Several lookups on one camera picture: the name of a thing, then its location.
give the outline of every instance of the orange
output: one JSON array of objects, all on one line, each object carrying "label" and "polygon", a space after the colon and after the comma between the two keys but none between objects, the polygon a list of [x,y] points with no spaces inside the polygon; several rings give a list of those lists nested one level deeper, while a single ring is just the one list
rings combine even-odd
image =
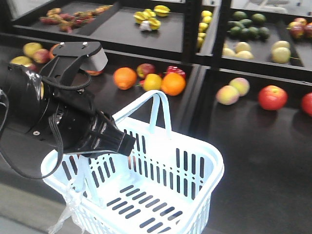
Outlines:
[{"label": "orange", "polygon": [[183,76],[177,73],[167,74],[161,83],[161,90],[170,96],[176,96],[182,93],[186,86],[186,81]]},{"label": "orange", "polygon": [[137,73],[129,67],[118,68],[114,72],[114,83],[121,89],[130,89],[137,81]]}]

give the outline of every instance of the red apple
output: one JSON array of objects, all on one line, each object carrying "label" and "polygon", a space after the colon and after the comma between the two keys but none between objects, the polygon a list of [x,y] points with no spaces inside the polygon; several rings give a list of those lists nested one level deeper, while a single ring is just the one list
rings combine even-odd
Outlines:
[{"label": "red apple", "polygon": [[312,38],[312,24],[307,24],[304,26],[303,30],[306,38]]},{"label": "red apple", "polygon": [[307,20],[305,18],[295,18],[293,21],[299,22],[303,26],[307,24]]},{"label": "red apple", "polygon": [[275,85],[269,85],[261,89],[258,101],[264,110],[276,111],[281,109],[287,102],[288,95],[285,90]]},{"label": "red apple", "polygon": [[33,63],[25,64],[24,67],[27,67],[29,70],[32,70],[34,72],[38,72],[39,71],[38,67],[35,64],[33,64]]},{"label": "red apple", "polygon": [[98,76],[98,75],[101,75],[103,73],[103,71],[104,70],[101,70],[101,71],[89,71],[89,70],[86,70],[85,72],[88,73],[91,76]]},{"label": "red apple", "polygon": [[295,25],[289,30],[291,36],[294,39],[300,39],[304,35],[304,29],[302,25]]},{"label": "red apple", "polygon": [[145,79],[148,74],[155,73],[156,68],[150,63],[143,63],[136,68],[136,72],[141,79]]},{"label": "red apple", "polygon": [[47,49],[39,49],[33,54],[36,63],[47,63],[50,61],[50,52]]},{"label": "red apple", "polygon": [[312,93],[305,94],[301,99],[301,108],[312,117]]}]

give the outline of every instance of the lemon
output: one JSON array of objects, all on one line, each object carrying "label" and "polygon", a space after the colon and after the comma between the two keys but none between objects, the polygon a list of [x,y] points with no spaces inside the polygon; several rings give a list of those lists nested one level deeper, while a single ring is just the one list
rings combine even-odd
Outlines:
[{"label": "lemon", "polygon": [[290,49],[291,46],[290,46],[288,41],[279,40],[272,45],[271,51],[273,51],[274,49],[279,48],[279,47],[285,47],[285,48]]},{"label": "lemon", "polygon": [[160,90],[162,79],[157,74],[148,74],[145,78],[143,89],[145,91]]},{"label": "lemon", "polygon": [[235,52],[233,50],[231,50],[230,48],[223,48],[222,50],[222,55],[223,56],[235,56]]},{"label": "lemon", "polygon": [[201,22],[199,23],[198,32],[203,33],[207,30],[207,28],[208,28],[208,24]]},{"label": "lemon", "polygon": [[198,37],[204,39],[206,37],[206,33],[198,33]]},{"label": "lemon", "polygon": [[241,58],[241,59],[253,59],[254,58],[253,54],[250,51],[246,51],[246,50],[238,52],[235,55],[235,57]]},{"label": "lemon", "polygon": [[203,23],[210,23],[212,20],[211,16],[205,16],[202,20]]},{"label": "lemon", "polygon": [[197,48],[201,48],[204,43],[204,38],[197,37]]},{"label": "lemon", "polygon": [[212,14],[212,12],[211,11],[202,11],[201,12],[201,16],[202,17],[205,17],[205,16],[212,16],[213,14]]},{"label": "lemon", "polygon": [[251,51],[252,48],[250,47],[250,45],[247,42],[241,41],[239,43],[236,44],[235,46],[235,51],[236,53],[241,52],[241,51]]},{"label": "lemon", "polygon": [[287,63],[290,59],[291,51],[286,47],[278,47],[272,51],[272,61],[277,63]]}]

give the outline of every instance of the apple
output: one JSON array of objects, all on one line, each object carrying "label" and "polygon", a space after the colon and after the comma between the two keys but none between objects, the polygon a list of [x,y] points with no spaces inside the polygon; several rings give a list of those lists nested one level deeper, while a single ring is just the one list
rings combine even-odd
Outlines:
[{"label": "apple", "polygon": [[307,24],[304,26],[303,30],[306,38],[312,38],[312,24]]},{"label": "apple", "polygon": [[29,63],[32,63],[33,61],[26,57],[26,56],[18,56],[18,57],[15,57],[13,58],[10,63],[13,63],[13,64],[18,64],[18,65],[25,65],[25,64],[29,64]]},{"label": "apple", "polygon": [[304,35],[304,29],[302,25],[295,25],[289,30],[289,32],[294,39],[300,39]]},{"label": "apple", "polygon": [[32,58],[34,53],[39,50],[42,49],[42,45],[38,42],[30,42],[27,43],[23,46],[23,52],[26,56]]},{"label": "apple", "polygon": [[305,18],[295,18],[293,21],[301,23],[303,26],[307,24],[307,20]]},{"label": "apple", "polygon": [[218,90],[216,100],[223,105],[232,105],[239,99],[239,92],[236,88],[230,85],[225,85]]},{"label": "apple", "polygon": [[33,59],[36,63],[47,63],[50,61],[49,54],[50,52],[47,49],[39,49],[34,53]]},{"label": "apple", "polygon": [[86,70],[85,72],[88,73],[91,76],[98,76],[101,75],[103,73],[104,69],[101,71],[90,71],[90,70]]},{"label": "apple", "polygon": [[260,90],[258,102],[264,110],[276,111],[287,102],[288,95],[285,90],[275,85],[268,85]]},{"label": "apple", "polygon": [[301,99],[301,108],[312,117],[312,93],[305,94]]},{"label": "apple", "polygon": [[23,66],[27,67],[29,70],[32,70],[34,72],[38,72],[39,71],[38,67],[35,64],[33,64],[33,63],[28,63],[28,64],[25,64]]},{"label": "apple", "polygon": [[148,74],[153,74],[155,72],[156,72],[155,66],[150,63],[140,64],[136,68],[136,73],[141,79],[145,79]]}]

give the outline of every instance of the peach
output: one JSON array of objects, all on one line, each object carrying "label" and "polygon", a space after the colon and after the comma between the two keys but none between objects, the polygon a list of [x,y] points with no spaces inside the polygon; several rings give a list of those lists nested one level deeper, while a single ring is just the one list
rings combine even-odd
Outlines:
[{"label": "peach", "polygon": [[250,88],[248,80],[242,77],[232,79],[229,85],[238,90],[240,97],[245,96]]},{"label": "peach", "polygon": [[50,51],[47,49],[39,49],[33,54],[36,63],[47,63],[50,60]]},{"label": "peach", "polygon": [[215,96],[216,100],[223,105],[232,105],[239,99],[239,92],[230,85],[223,86]]},{"label": "peach", "polygon": [[23,46],[23,52],[26,56],[32,58],[34,53],[39,50],[42,49],[42,45],[38,42],[30,42],[27,43]]}]

